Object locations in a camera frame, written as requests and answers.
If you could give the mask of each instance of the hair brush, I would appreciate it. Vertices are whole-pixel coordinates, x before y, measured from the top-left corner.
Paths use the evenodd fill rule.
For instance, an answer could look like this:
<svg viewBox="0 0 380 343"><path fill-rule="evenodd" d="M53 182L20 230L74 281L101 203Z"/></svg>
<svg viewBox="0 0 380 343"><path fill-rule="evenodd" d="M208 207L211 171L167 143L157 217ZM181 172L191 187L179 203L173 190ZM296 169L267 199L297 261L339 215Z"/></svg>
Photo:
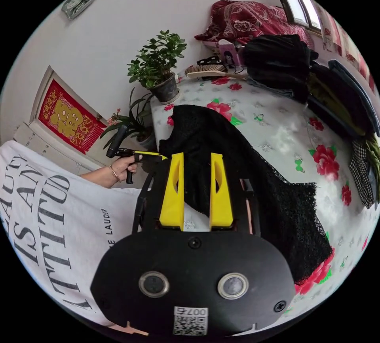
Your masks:
<svg viewBox="0 0 380 343"><path fill-rule="evenodd" d="M200 78L200 77L230 77L245 80L247 74L226 73L223 65L204 65L204 66L190 66L185 70L186 77Z"/></svg>

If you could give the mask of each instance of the black lettering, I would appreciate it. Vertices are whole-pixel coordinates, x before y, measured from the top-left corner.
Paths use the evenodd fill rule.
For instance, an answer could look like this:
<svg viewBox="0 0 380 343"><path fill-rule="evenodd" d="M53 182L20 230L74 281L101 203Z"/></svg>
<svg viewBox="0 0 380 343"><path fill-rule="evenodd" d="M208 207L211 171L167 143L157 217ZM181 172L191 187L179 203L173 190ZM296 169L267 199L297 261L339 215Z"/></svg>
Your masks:
<svg viewBox="0 0 380 343"><path fill-rule="evenodd" d="M57 189L57 190L59 190L60 193L63 193L63 199L59 199L59 198L55 197L54 195L49 194L49 193L45 190L45 187L42 189L42 191L41 191L41 195L46 195L47 197L49 197L50 199L52 199L52 200L55 201L55 202L60 203L61 205L62 205L63 203L65 203L66 198L67 198L67 193L66 193L65 191L63 191L62 189L58 188L57 186L54 186L54 185L52 185L52 184L48 184L47 181L45 182L45 185L46 185L46 184L49 185L49 186L51 186L51 187L53 187L53 188L55 188L55 189Z"/></svg>
<svg viewBox="0 0 380 343"><path fill-rule="evenodd" d="M14 240L13 243L15 245L15 249L19 250L22 254L24 254L27 258L31 259L38 265L37 256L32 256L29 252L27 252L25 249L21 248Z"/></svg>
<svg viewBox="0 0 380 343"><path fill-rule="evenodd" d="M12 161L8 164L8 166L11 167L12 169L18 169L21 166L20 163L18 165L17 164L13 164L13 162L15 161L16 158L21 158L25 162L28 162L28 160L26 160L25 158L22 158L21 156L15 156L15 157L12 158Z"/></svg>
<svg viewBox="0 0 380 343"><path fill-rule="evenodd" d="M9 188L8 186L6 186L6 182L7 182L7 177L12 179L12 187ZM15 180L13 179L12 176L8 176L8 174L5 175L5 180L4 180L4 185L3 185L3 189L8 193L8 194L12 194L13 193L13 189L14 189L14 185L15 185Z"/></svg>
<svg viewBox="0 0 380 343"><path fill-rule="evenodd" d="M80 307L82 309L88 309L88 308L90 308L92 310L91 305L88 303L88 301L86 299L85 299L85 302L82 302L82 303L74 303L74 302L67 301L65 299L63 299L62 301L67 302L70 305L78 306L78 307Z"/></svg>
<svg viewBox="0 0 380 343"><path fill-rule="evenodd" d="M108 226L104 226L104 228L110 230L109 232L106 232L106 235L112 235L113 232L112 232L112 228L111 228L111 225L109 224Z"/></svg>
<svg viewBox="0 0 380 343"><path fill-rule="evenodd" d="M32 168L31 166L29 166L29 165L26 165L26 166L30 167L31 170L28 170L28 169L22 170L19 176L25 176L26 178L29 178L31 181L33 181L35 184L37 184L38 181L35 181L33 178L27 176L27 174L36 174L38 176L41 176L42 174L39 171L37 171L36 169Z"/></svg>
<svg viewBox="0 0 380 343"><path fill-rule="evenodd" d="M58 264L66 265L66 266L68 266L71 269L71 265L70 265L70 260L69 259L67 259L67 260L66 259L61 259L60 257L50 255L49 253L46 253L44 251L45 247L48 247L49 245L46 244L46 243L41 243L41 245L42 245L42 253L44 255L44 262L45 262L45 266L46 267L54 270L54 268L51 265L49 265L48 262L46 261L46 260L51 260L51 261L54 261L54 262L56 262Z"/></svg>
<svg viewBox="0 0 380 343"><path fill-rule="evenodd" d="M29 248L32 248L35 251L36 249L35 249L34 246L36 245L36 238L34 237L33 232L29 228L24 227L21 230L21 232L19 234L17 234L16 233L16 227L19 226L19 225L20 225L19 223L15 222L15 226L13 227L13 232L15 233L16 237L19 238L20 240L22 240L27 233L30 233L32 235L34 243L33 243L33 245L32 244L31 245L27 244L27 246Z"/></svg>
<svg viewBox="0 0 380 343"><path fill-rule="evenodd" d="M56 180L61 180L61 181L65 182L65 183L67 184L67 187L64 186L64 185L62 185L62 184L59 184L59 183L56 182L56 181L53 181L53 178L56 179ZM66 191L68 191L69 188L70 188L70 182L69 182L69 180L68 180L66 177L64 177L64 176L55 175L55 176L52 176L52 177L48 178L47 181L52 181L52 182L55 183L57 186L59 186L60 188L66 190Z"/></svg>
<svg viewBox="0 0 380 343"><path fill-rule="evenodd" d="M64 288L67 288L67 289L73 289L73 290L77 290L78 292L80 292L79 288L78 288L78 284L69 284L68 282L63 282L63 281L59 281L59 280L56 280L56 279L53 279L50 277L50 274L51 273L54 273L54 270L52 269L49 269L49 268L46 268L46 272L47 272L47 275L49 276L49 280L54 288L54 290L57 292L57 293L61 293L61 294L64 294L64 292L61 292L59 289L57 289L54 284L56 285L59 285L59 286L62 286Z"/></svg>
<svg viewBox="0 0 380 343"><path fill-rule="evenodd" d="M5 233L7 235L7 238L9 239L9 222L3 218L0 218L1 222L4 224L4 222L7 224L7 226L5 227L5 224L4 224L4 229L5 229Z"/></svg>
<svg viewBox="0 0 380 343"><path fill-rule="evenodd" d="M28 203L28 195L32 194L32 197L34 197L34 190L31 188L17 188L16 191L19 193L20 197L24 200L24 202L29 206L30 212L32 212L32 204Z"/></svg>
<svg viewBox="0 0 380 343"><path fill-rule="evenodd" d="M11 217L8 214L8 208L12 209L12 201L8 202L8 201L5 201L4 199L0 198L0 203L1 203L1 206L3 207L3 210L7 214L8 219L10 219Z"/></svg>
<svg viewBox="0 0 380 343"><path fill-rule="evenodd" d="M38 227L38 229L40 230L40 237L45 237L46 239L49 239L51 241L55 241L56 243L63 244L63 246L66 248L65 236L63 236L63 237L56 236L56 235L53 235L51 233L48 233L48 232L41 230L39 227Z"/></svg>
<svg viewBox="0 0 380 343"><path fill-rule="evenodd" d="M40 204L38 206L38 212L37 212L38 222L42 223L42 224L45 224L45 222L40 218L40 214L41 214L41 215L48 216L49 218L52 218L54 220L58 220L59 222L61 222L62 224L64 224L63 223L64 215L58 215L58 214L55 214L55 213L50 212L48 210L45 210L44 208L41 207L41 204L43 202L47 202L47 201L45 199L40 199Z"/></svg>

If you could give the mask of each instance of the red floral blanket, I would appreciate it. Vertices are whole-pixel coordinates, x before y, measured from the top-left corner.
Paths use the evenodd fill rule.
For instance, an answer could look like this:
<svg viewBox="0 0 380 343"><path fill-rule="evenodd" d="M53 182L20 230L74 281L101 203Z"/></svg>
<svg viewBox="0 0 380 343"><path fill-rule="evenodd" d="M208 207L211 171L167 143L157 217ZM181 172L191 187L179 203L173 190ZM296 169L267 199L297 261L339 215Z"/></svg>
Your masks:
<svg viewBox="0 0 380 343"><path fill-rule="evenodd" d="M282 8L256 2L220 0L211 7L211 23L203 34L195 36L199 41L246 44L262 34L297 34L310 49L314 42L304 27L287 22Z"/></svg>

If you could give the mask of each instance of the gold chinese character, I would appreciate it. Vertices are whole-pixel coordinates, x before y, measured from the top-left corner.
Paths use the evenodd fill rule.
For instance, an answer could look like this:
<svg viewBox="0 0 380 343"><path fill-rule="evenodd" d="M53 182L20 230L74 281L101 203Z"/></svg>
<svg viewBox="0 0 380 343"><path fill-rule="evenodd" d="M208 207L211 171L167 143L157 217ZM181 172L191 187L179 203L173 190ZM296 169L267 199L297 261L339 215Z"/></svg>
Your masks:
<svg viewBox="0 0 380 343"><path fill-rule="evenodd" d="M71 109L62 100L57 100L54 113L50 117L50 122L57 126L58 132L67 138L75 135L78 126L83 122L83 116L75 107Z"/></svg>

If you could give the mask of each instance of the jade plant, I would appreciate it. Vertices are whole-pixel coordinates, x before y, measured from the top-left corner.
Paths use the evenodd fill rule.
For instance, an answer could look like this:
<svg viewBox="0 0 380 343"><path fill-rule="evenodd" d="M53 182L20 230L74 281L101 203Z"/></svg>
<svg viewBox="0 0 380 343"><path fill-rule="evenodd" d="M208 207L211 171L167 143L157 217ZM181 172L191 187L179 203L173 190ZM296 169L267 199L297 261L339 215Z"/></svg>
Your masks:
<svg viewBox="0 0 380 343"><path fill-rule="evenodd" d="M176 33L163 30L138 50L136 59L128 64L129 83L138 81L146 89L151 89L171 76L171 69L177 68L177 58L183 58L185 40Z"/></svg>

